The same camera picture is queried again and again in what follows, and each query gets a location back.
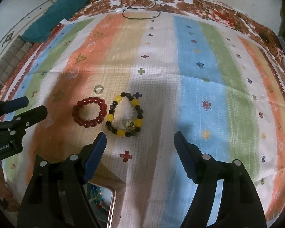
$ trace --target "yellow bead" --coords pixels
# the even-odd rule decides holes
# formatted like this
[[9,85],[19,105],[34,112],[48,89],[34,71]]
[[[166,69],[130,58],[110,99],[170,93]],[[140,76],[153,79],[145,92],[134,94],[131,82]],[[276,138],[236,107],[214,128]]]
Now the yellow bead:
[[114,99],[116,102],[120,102],[122,100],[122,96],[117,95]]
[[132,101],[131,101],[131,104],[135,107],[136,105],[139,105],[139,101],[138,101],[138,99],[133,99]]
[[135,120],[135,127],[141,127],[142,126],[142,123],[143,123],[143,121],[142,121],[142,119],[136,119]]
[[120,137],[125,137],[125,131],[123,131],[122,129],[118,129],[117,130],[117,135]]
[[114,115],[113,114],[107,114],[107,121],[112,122],[114,120]]

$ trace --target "black and yellow beaded bracelet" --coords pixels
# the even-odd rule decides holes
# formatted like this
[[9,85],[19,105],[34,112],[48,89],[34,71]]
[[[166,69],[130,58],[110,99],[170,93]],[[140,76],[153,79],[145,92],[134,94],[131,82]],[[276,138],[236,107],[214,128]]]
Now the black and yellow beaded bracelet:
[[[130,131],[124,131],[123,129],[117,129],[112,126],[112,122],[114,120],[114,112],[115,108],[118,105],[118,103],[122,100],[123,97],[127,97],[131,104],[134,106],[134,108],[137,110],[137,119],[135,120],[129,120],[126,124],[126,127]],[[107,115],[107,122],[106,125],[108,127],[108,130],[111,131],[113,134],[116,134],[120,137],[130,137],[130,136],[136,136],[136,133],[140,131],[140,127],[143,123],[143,110],[139,106],[138,99],[134,99],[130,93],[122,92],[120,95],[117,95],[113,101],[113,104],[110,105],[109,114]]]

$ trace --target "silver screw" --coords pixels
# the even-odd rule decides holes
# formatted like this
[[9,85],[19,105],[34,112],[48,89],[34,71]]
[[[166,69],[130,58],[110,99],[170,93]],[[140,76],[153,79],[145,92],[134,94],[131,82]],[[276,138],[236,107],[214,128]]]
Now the silver screw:
[[70,160],[75,161],[76,159],[78,159],[78,155],[73,154],[70,156]]
[[40,165],[41,167],[43,167],[43,166],[46,166],[46,164],[47,164],[47,162],[44,160],[44,161],[41,161],[39,165]]
[[211,156],[209,154],[203,154],[202,157],[203,157],[204,160],[211,159]]
[[236,159],[236,160],[234,161],[234,163],[235,163],[235,165],[237,165],[237,166],[242,165],[242,162],[241,162],[241,161],[239,161],[238,159]]

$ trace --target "cable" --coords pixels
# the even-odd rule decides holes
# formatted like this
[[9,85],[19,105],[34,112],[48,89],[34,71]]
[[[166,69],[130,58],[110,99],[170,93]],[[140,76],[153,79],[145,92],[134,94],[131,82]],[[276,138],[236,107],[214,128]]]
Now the cable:
[[160,11],[159,11],[159,13],[158,13],[157,16],[153,16],[153,17],[150,17],[150,18],[131,18],[131,17],[127,17],[127,16],[124,15],[125,11],[127,11],[128,9],[137,9],[137,10],[138,10],[138,9],[153,8],[153,7],[156,6],[157,0],[154,0],[155,3],[153,4],[153,6],[151,6],[151,5],[152,5],[152,4],[151,4],[151,5],[149,5],[149,6],[141,7],[141,8],[133,8],[133,5],[134,5],[135,3],[137,3],[138,0],[136,0],[136,1],[135,1],[132,5],[130,5],[130,6],[125,6],[125,5],[122,3],[122,1],[123,1],[123,0],[120,1],[120,4],[121,4],[122,6],[124,6],[124,7],[126,7],[126,9],[122,12],[122,16],[125,17],[125,18],[127,18],[127,19],[130,19],[130,20],[149,20],[149,19],[154,19],[154,18],[157,18],[157,17],[160,16]]

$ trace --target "red snowflake pattern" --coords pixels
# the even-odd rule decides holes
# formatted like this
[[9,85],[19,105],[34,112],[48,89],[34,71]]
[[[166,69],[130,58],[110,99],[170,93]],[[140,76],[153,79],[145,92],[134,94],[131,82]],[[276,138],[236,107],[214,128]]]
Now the red snowflake pattern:
[[203,108],[208,111],[211,109],[211,103],[209,101],[203,101]]

